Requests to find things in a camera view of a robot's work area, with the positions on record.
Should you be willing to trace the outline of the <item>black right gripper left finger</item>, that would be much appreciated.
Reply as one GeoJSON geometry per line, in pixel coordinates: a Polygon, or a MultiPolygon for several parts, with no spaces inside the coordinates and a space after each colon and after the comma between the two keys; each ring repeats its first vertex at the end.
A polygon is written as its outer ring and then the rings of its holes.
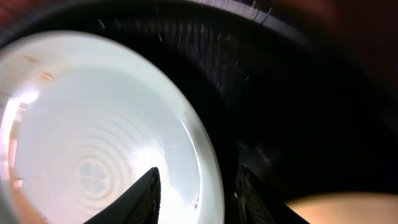
{"type": "Polygon", "coordinates": [[[157,224],[160,193],[159,170],[153,167],[117,200],[85,224],[157,224]]]}

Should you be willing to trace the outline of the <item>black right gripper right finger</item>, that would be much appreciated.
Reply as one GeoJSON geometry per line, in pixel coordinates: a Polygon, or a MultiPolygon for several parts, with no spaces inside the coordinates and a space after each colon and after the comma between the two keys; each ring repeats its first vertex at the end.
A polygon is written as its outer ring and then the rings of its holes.
{"type": "Polygon", "coordinates": [[[239,218],[242,224],[276,224],[251,183],[248,169],[240,166],[237,174],[239,218]]]}

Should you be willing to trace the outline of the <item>light blue plate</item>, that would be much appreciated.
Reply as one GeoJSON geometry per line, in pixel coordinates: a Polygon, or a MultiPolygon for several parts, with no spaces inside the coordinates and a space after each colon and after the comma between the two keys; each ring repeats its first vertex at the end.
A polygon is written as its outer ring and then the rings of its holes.
{"type": "Polygon", "coordinates": [[[153,169],[160,223],[223,223],[220,168],[179,88],[146,58],[76,31],[1,48],[1,222],[84,223],[153,169]]]}

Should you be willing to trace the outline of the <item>yellow plate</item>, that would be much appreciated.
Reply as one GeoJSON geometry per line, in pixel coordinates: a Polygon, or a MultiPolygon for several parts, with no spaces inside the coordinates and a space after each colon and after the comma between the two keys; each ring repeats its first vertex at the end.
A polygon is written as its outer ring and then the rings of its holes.
{"type": "Polygon", "coordinates": [[[397,195],[326,194],[301,198],[287,205],[314,224],[397,224],[397,195]]]}

